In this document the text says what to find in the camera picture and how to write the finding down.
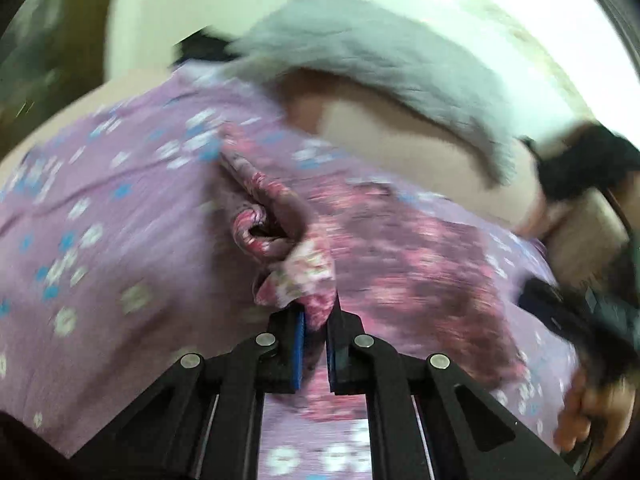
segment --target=folded cloth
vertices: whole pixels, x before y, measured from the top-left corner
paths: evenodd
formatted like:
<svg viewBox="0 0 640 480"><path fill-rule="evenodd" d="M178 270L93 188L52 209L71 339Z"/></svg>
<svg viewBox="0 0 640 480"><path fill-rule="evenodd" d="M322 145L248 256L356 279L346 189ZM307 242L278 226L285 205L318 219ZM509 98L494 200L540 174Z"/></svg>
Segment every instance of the folded cloth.
<svg viewBox="0 0 640 480"><path fill-rule="evenodd" d="M284 308L297 300L305 308L306 329L324 325L335 300L335 267L324 228L296 193L257 170L237 151L241 136L223 127L218 187L233 238L262 266L254 281L258 305Z"/></svg>

